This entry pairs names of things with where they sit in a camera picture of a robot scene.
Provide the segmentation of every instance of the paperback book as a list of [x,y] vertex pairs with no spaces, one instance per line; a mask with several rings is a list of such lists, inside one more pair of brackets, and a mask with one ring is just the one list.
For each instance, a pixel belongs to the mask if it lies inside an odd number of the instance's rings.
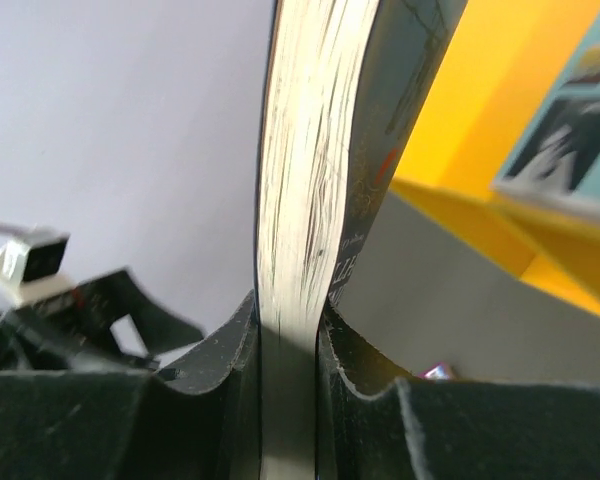
[[256,208],[262,477],[315,478],[315,349],[460,18],[459,0],[281,0]]

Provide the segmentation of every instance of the book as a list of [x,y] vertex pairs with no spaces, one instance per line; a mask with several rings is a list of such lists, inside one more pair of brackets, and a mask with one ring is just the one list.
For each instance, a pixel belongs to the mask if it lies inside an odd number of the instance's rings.
[[507,158],[494,188],[600,223],[600,14]]
[[460,0],[281,0],[256,208],[263,479],[315,478],[316,335],[460,18]]

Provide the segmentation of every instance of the poster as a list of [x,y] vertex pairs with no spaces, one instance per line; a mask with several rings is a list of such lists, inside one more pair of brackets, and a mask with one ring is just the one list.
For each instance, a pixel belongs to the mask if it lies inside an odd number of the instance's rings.
[[517,200],[600,219],[600,15],[493,186]]

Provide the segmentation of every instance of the yellow surface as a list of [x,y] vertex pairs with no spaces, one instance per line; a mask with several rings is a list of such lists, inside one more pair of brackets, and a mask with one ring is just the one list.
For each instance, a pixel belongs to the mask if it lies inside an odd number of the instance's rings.
[[600,0],[469,0],[392,189],[525,283],[600,315],[591,282],[490,189],[599,11]]

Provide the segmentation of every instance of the white plug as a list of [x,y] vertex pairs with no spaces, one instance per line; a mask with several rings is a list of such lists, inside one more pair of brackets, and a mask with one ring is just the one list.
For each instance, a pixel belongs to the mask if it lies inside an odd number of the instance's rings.
[[60,273],[68,235],[35,229],[0,248],[0,292],[15,308],[74,288]]

